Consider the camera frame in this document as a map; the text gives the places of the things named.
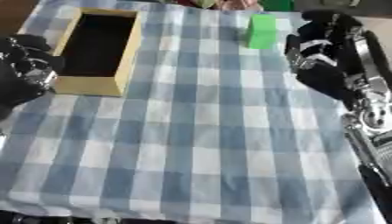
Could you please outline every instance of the background object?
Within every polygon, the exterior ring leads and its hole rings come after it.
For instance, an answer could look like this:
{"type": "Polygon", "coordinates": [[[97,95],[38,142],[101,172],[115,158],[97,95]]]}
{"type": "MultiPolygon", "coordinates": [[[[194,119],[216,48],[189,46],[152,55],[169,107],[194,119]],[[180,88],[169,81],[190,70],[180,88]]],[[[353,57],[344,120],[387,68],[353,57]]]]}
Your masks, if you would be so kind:
{"type": "Polygon", "coordinates": [[[18,32],[39,0],[0,0],[0,36],[18,32]]]}
{"type": "Polygon", "coordinates": [[[361,0],[355,7],[324,5],[316,0],[295,0],[293,3],[294,11],[334,9],[352,16],[392,18],[392,1],[389,0],[361,0]]]}
{"type": "Polygon", "coordinates": [[[259,3],[266,11],[292,11],[293,9],[293,0],[260,0],[259,3]]]}

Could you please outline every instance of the robot finger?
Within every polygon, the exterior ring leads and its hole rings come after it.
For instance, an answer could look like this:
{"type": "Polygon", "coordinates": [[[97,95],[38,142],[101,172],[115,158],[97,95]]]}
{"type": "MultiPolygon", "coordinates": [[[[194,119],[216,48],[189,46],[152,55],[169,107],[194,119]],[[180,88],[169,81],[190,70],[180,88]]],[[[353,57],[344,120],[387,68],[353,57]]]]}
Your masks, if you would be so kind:
{"type": "Polygon", "coordinates": [[[47,52],[51,47],[46,43],[45,38],[31,34],[17,34],[10,36],[15,39],[17,43],[23,47],[38,49],[47,52]]]}
{"type": "Polygon", "coordinates": [[[302,19],[317,24],[329,24],[335,21],[345,27],[362,26],[362,23],[343,12],[337,10],[308,10],[302,13],[302,19]]]}
{"type": "Polygon", "coordinates": [[[301,43],[313,41],[315,39],[326,39],[326,24],[310,22],[297,29],[301,43]]]}
{"type": "Polygon", "coordinates": [[[29,50],[29,58],[33,61],[42,61],[48,64],[55,72],[59,73],[61,69],[64,67],[64,59],[58,56],[52,56],[49,53],[36,51],[36,50],[29,50]]]}
{"type": "Polygon", "coordinates": [[[301,40],[298,36],[290,34],[286,38],[286,47],[284,49],[284,54],[287,54],[291,49],[298,49],[301,45],[301,40]]]}
{"type": "Polygon", "coordinates": [[[363,33],[367,41],[367,45],[372,56],[373,62],[380,73],[390,87],[392,87],[392,72],[389,67],[389,62],[385,52],[382,50],[382,46],[375,34],[372,31],[366,31],[363,33]]]}

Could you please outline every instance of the tablecloth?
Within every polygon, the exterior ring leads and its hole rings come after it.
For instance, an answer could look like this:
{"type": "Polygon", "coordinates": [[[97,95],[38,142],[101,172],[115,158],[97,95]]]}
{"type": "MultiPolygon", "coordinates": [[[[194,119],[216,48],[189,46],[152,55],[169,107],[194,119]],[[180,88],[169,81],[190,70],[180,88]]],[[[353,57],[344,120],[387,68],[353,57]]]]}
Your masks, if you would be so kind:
{"type": "Polygon", "coordinates": [[[340,126],[341,105],[297,82],[277,42],[245,46],[249,11],[41,1],[21,32],[59,40],[76,7],[139,10],[122,98],[48,94],[2,123],[0,209],[34,215],[268,224],[383,223],[340,126]]]}

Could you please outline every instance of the green cube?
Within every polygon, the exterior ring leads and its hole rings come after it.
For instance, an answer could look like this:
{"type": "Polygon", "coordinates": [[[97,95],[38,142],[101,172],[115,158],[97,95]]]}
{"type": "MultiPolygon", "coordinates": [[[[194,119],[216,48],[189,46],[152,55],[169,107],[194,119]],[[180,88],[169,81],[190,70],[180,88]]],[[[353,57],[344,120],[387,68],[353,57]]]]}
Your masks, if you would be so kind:
{"type": "Polygon", "coordinates": [[[255,14],[250,18],[248,26],[248,47],[268,49],[276,42],[276,19],[270,14],[255,14]]]}

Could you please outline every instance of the open wooden box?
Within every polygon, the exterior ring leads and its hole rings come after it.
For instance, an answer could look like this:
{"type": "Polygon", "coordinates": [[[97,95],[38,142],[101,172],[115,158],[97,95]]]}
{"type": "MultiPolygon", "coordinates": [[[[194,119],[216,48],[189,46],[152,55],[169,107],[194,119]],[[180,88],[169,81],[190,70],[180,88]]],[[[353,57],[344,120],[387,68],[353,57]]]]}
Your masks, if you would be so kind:
{"type": "Polygon", "coordinates": [[[53,53],[66,60],[54,89],[59,94],[122,96],[140,38],[136,11],[80,8],[53,53]]]}

